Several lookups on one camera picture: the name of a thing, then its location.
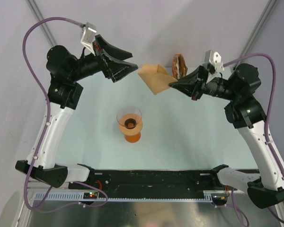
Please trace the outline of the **brown paper coffee filter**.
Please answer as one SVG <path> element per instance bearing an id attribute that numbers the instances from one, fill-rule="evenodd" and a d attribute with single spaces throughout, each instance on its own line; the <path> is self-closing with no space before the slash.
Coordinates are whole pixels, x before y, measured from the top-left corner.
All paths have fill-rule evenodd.
<path id="1" fill-rule="evenodd" d="M 138 70 L 138 75 L 154 95 L 169 89 L 170 83 L 177 82 L 177 80 L 169 75 L 159 64 L 143 65 L 142 68 Z"/>

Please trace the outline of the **glass flask with orange liquid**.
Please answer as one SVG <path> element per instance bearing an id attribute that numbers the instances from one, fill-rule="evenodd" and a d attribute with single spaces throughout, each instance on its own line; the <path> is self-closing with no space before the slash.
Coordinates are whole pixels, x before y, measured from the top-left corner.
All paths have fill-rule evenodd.
<path id="1" fill-rule="evenodd" d="M 127 142 L 136 143 L 136 142 L 138 142 L 138 141 L 140 140 L 140 138 L 141 138 L 141 133 L 139 132 L 138 134 L 136 134 L 136 135 L 131 135 L 131 136 L 125 135 L 124 137 L 125 137 L 125 140 L 126 140 Z"/>

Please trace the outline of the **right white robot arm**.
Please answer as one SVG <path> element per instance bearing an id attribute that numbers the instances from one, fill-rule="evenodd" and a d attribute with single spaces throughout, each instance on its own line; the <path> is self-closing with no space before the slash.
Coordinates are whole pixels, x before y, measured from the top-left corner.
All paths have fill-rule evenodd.
<path id="1" fill-rule="evenodd" d="M 202 95 L 228 100 L 225 115 L 243 137 L 257 164 L 259 174 L 246 174 L 220 165 L 209 178 L 212 188 L 219 190 L 227 185 L 247 193 L 250 200 L 260 209 L 284 201 L 284 179 L 270 150 L 272 136 L 265 132 L 267 116 L 253 94 L 261 85 L 256 67 L 240 64 L 228 79 L 220 77 L 208 81 L 209 72 L 199 66 L 192 73 L 169 84 L 196 101 Z"/>

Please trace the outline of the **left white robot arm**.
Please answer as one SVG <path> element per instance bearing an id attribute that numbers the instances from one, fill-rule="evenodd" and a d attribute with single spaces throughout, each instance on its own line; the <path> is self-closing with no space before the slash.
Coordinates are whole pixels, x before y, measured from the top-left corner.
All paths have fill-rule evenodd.
<path id="1" fill-rule="evenodd" d="M 46 68 L 51 81 L 47 92 L 47 106 L 38 139 L 25 160 L 16 162 L 15 169 L 54 188 L 64 183 L 79 182 L 89 189 L 96 178 L 90 174 L 93 168 L 76 164 L 56 163 L 56 153 L 65 127 L 76 110 L 83 87 L 79 80 L 102 72 L 107 79 L 117 82 L 138 69 L 127 62 L 132 53 L 109 44 L 101 35 L 92 42 L 92 50 L 80 58 L 72 55 L 64 46 L 56 45 L 47 53 Z"/>

